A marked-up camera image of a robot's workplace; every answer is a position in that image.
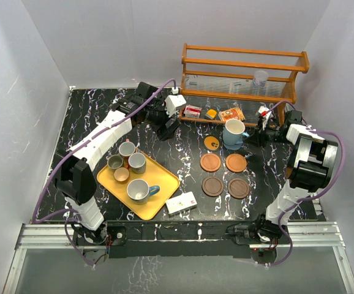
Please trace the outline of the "white yellow box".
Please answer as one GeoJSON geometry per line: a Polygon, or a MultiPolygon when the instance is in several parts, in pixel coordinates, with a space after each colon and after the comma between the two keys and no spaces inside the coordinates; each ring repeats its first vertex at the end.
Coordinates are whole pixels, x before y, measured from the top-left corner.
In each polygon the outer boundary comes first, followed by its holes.
{"type": "Polygon", "coordinates": [[[197,201],[193,192],[186,192],[179,196],[169,198],[165,204],[168,214],[172,216],[187,209],[195,208],[197,206],[197,201]]]}

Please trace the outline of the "grey cup white inside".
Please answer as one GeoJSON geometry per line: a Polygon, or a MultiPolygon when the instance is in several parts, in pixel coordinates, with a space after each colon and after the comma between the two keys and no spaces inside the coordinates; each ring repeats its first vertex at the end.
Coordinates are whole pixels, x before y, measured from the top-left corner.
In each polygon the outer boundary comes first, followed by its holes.
{"type": "Polygon", "coordinates": [[[144,205],[149,198],[160,191],[158,185],[150,186],[143,179],[134,179],[127,186],[127,194],[129,198],[138,205],[144,205]]]}

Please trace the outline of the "blue mug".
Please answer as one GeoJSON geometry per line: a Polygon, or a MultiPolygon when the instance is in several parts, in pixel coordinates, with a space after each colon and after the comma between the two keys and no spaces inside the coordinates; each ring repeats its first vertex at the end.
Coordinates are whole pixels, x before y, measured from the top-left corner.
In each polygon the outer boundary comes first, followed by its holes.
{"type": "Polygon", "coordinates": [[[246,127],[240,120],[230,119],[226,121],[222,132],[223,144],[233,145],[237,142],[243,142],[243,138],[248,137],[248,134],[244,134],[245,130],[246,127]]]}

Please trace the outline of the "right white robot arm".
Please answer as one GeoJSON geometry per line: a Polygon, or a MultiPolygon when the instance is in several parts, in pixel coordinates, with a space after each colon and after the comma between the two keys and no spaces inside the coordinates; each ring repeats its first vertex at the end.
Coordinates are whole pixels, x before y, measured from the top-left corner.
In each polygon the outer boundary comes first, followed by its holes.
{"type": "Polygon", "coordinates": [[[245,142],[264,147],[268,142],[291,143],[293,150],[285,170],[286,182],[275,201],[267,206],[254,227],[254,236],[261,243],[280,239],[290,215],[299,200],[310,197],[330,183],[336,161],[338,144],[324,139],[304,123],[302,113],[291,110],[285,114],[285,122],[272,128],[269,122],[272,111],[260,107],[258,125],[245,142]]]}

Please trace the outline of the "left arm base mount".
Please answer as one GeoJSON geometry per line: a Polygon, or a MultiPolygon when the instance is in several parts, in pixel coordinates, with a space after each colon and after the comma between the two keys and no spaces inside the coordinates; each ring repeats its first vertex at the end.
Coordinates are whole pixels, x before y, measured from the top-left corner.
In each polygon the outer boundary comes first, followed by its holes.
{"type": "Polygon", "coordinates": [[[66,237],[75,250],[75,252],[83,259],[87,266],[90,266],[92,270],[95,270],[101,260],[105,260],[110,257],[111,248],[113,246],[123,246],[127,241],[127,230],[122,226],[109,226],[107,223],[100,225],[98,229],[92,231],[85,228],[79,221],[75,218],[68,218],[64,223],[64,232],[66,237]],[[91,260],[87,258],[84,249],[80,249],[76,242],[71,237],[68,232],[68,226],[73,230],[73,235],[77,237],[82,237],[85,239],[86,244],[91,244],[95,246],[104,246],[105,252],[100,255],[96,260],[91,260]]]}

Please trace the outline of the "yellow tray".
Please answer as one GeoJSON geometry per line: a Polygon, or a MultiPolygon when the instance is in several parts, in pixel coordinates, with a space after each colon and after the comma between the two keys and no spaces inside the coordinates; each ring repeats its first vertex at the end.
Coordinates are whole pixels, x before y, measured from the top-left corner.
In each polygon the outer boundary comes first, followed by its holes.
{"type": "Polygon", "coordinates": [[[166,200],[178,190],[179,179],[147,154],[145,154],[144,157],[146,158],[146,171],[144,174],[139,175],[130,170],[129,179],[124,183],[120,183],[115,180],[114,172],[108,166],[104,166],[104,168],[98,172],[97,180],[140,219],[148,221],[154,218],[164,206],[166,200]],[[149,184],[149,187],[159,186],[160,191],[150,196],[146,204],[136,204],[127,194],[129,183],[135,179],[145,180],[149,184]]]}

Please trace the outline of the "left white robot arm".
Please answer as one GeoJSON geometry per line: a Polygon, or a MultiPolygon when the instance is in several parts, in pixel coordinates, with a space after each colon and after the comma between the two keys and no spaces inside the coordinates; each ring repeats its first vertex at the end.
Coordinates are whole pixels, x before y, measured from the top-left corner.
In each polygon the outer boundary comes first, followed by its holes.
{"type": "Polygon", "coordinates": [[[105,220],[94,194],[97,183],[93,171],[105,153],[138,124],[149,124],[161,141],[171,138],[180,123],[175,118],[186,101],[173,86],[167,93],[145,82],[117,102],[104,120],[66,153],[57,152],[59,162],[51,182],[69,202],[78,225],[73,229],[87,242],[102,244],[107,238],[105,220]]]}

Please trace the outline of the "orange silicone coaster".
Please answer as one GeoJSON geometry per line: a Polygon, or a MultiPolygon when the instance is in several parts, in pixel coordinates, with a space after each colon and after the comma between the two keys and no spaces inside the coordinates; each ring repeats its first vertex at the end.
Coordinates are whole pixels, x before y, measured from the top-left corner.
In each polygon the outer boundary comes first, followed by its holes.
{"type": "Polygon", "coordinates": [[[220,148],[220,141],[215,136],[206,136],[203,143],[208,151],[217,151],[220,148]]]}

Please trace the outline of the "blue silicone coaster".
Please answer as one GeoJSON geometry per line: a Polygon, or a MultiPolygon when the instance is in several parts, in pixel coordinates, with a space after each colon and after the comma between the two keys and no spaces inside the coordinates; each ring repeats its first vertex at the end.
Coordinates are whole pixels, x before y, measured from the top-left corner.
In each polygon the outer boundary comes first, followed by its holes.
{"type": "Polygon", "coordinates": [[[233,145],[228,145],[228,144],[224,144],[224,148],[228,149],[228,150],[233,150],[233,151],[236,151],[236,150],[239,150],[243,145],[243,142],[237,142],[233,145]]]}

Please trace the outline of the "brown white cup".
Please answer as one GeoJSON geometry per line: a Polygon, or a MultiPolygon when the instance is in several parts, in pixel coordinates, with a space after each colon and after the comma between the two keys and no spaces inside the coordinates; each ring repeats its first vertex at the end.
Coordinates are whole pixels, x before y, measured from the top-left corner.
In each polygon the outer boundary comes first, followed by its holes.
{"type": "Polygon", "coordinates": [[[118,148],[119,155],[124,159],[128,159],[132,154],[136,153],[136,146],[131,141],[125,141],[118,148]]]}

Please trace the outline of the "dark wooden coaster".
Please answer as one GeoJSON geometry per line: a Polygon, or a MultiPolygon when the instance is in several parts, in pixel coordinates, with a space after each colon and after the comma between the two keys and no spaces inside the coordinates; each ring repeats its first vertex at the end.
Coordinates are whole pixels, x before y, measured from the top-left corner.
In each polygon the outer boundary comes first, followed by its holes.
{"type": "Polygon", "coordinates": [[[203,192],[210,197],[217,197],[224,191],[224,182],[215,176],[206,177],[201,186],[203,192]]]}
{"type": "Polygon", "coordinates": [[[233,178],[228,182],[228,193],[236,199],[244,199],[250,193],[249,184],[241,178],[233,178]]]}

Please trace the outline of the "light wooden coaster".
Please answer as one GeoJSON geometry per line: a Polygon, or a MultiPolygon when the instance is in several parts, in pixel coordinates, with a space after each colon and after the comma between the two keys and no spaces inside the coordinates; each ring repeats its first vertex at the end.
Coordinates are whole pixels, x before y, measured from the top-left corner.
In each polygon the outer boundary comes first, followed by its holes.
{"type": "Polygon", "coordinates": [[[200,166],[207,172],[216,172],[221,166],[221,159],[217,154],[207,153],[201,157],[200,166]]]}
{"type": "Polygon", "coordinates": [[[247,161],[244,156],[234,153],[230,154],[225,160],[226,167],[233,173],[241,173],[247,167],[247,161]]]}

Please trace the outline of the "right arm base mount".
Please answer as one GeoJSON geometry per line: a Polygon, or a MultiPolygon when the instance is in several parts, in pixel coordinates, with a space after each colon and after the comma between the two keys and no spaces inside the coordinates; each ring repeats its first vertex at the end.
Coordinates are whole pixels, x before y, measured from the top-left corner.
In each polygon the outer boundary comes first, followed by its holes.
{"type": "Polygon", "coordinates": [[[236,245],[258,245],[250,250],[255,263],[269,267],[277,259],[277,246],[285,237],[277,224],[266,220],[265,213],[259,214],[256,220],[231,224],[225,229],[225,237],[236,245]]]}

